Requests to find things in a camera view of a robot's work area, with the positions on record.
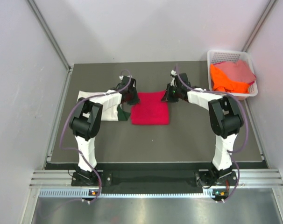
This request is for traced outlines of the crimson red t-shirt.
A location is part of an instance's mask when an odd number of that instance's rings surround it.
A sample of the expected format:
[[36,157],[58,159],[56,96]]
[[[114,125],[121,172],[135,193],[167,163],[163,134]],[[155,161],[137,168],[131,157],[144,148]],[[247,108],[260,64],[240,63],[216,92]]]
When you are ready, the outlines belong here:
[[139,92],[140,102],[131,108],[132,124],[140,126],[168,125],[170,123],[168,104],[161,101],[165,92]]

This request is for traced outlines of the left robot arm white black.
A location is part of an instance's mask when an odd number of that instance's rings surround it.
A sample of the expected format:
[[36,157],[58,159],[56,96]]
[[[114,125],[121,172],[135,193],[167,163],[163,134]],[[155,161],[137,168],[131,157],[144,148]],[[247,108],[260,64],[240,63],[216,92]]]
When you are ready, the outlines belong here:
[[70,118],[69,127],[78,145],[78,167],[72,175],[73,186],[95,186],[98,183],[95,157],[95,137],[102,121],[127,121],[130,113],[122,109],[122,104],[135,105],[140,102],[136,80],[120,77],[121,82],[107,92],[78,95],[79,106]]

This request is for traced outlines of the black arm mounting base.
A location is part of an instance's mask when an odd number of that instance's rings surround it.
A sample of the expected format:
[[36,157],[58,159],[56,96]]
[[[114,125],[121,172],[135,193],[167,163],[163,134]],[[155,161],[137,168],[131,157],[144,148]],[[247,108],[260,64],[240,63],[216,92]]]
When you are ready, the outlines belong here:
[[212,164],[208,162],[176,163],[99,163],[96,171],[102,175],[105,185],[117,185],[123,182],[176,183],[183,182],[197,186],[198,178],[203,178],[208,186],[216,178],[210,174]]

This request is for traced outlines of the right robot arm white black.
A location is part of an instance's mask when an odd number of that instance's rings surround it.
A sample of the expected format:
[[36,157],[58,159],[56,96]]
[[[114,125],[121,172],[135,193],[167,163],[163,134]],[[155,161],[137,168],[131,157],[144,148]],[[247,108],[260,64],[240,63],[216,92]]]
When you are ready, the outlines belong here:
[[204,188],[220,185],[232,173],[233,146],[240,128],[244,124],[238,101],[224,93],[212,93],[199,87],[191,87],[185,73],[170,73],[162,101],[178,102],[180,99],[198,105],[209,112],[211,129],[215,134],[215,153],[207,175],[200,175],[198,183]]

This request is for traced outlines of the dark grey table mat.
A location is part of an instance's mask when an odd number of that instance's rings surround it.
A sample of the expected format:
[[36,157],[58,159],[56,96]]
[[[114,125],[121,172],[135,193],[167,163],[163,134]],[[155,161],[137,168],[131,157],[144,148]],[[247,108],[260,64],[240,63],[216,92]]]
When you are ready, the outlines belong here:
[[[175,67],[186,73],[192,85],[208,88],[205,61],[146,63],[75,64],[51,161],[78,162],[77,143],[66,119],[76,104],[79,91],[105,92],[119,82],[120,73],[128,70],[136,79],[139,92],[158,92],[171,81]],[[209,112],[185,101],[169,104],[170,123],[163,126],[137,126],[131,121],[102,122],[95,139],[99,163],[133,162],[211,162],[216,137]]]

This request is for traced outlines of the folded dark green t-shirt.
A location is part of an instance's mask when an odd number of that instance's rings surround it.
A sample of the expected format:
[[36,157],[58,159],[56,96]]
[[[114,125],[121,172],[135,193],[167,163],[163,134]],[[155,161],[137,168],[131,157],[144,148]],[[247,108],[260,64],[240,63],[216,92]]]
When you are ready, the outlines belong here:
[[118,105],[117,107],[117,117],[118,117],[118,121],[128,121],[128,119],[130,118],[131,113],[124,111],[121,107],[121,105]]

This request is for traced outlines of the folded white t-shirt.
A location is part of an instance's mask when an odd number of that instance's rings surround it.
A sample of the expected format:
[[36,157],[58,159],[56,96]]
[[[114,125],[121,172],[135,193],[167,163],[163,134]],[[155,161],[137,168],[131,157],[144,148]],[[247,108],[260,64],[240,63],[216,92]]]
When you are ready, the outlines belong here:
[[78,99],[88,97],[92,97],[89,101],[86,101],[90,106],[102,105],[101,121],[119,121],[118,107],[122,99],[120,93],[114,93],[113,90],[108,90],[107,92],[79,91]]

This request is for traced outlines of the orange t-shirt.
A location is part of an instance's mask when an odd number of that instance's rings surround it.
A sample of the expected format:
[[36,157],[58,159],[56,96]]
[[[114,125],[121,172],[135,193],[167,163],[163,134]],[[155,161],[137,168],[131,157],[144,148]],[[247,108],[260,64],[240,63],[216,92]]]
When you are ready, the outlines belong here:
[[213,91],[249,94],[249,84],[232,81],[228,76],[213,64],[210,65],[210,76],[213,82]]

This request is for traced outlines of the white plastic basket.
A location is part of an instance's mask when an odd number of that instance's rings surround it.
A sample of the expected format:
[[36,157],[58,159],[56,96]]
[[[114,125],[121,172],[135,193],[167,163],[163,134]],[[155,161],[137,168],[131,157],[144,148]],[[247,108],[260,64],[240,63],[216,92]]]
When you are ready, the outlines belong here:
[[[253,65],[251,58],[248,53],[241,51],[232,51],[232,50],[210,50],[207,52],[207,68],[208,68],[208,84],[209,89],[212,91],[213,82],[210,76],[210,65],[216,64],[220,62],[237,62],[238,60],[243,60],[247,62],[251,71],[254,73]],[[249,94],[241,94],[241,93],[231,93],[235,95],[239,100],[245,100],[248,97],[254,97],[258,93],[257,83],[256,81],[249,85],[248,88]]]

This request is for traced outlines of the pink t-shirt in basket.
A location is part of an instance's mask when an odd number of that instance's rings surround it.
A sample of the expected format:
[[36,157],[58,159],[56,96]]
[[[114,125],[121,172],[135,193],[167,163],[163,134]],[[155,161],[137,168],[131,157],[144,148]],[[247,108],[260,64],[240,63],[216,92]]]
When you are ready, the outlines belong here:
[[232,81],[243,82],[249,85],[256,81],[255,74],[251,71],[247,62],[243,60],[238,60],[237,62],[220,62],[214,64],[214,67],[223,71]]

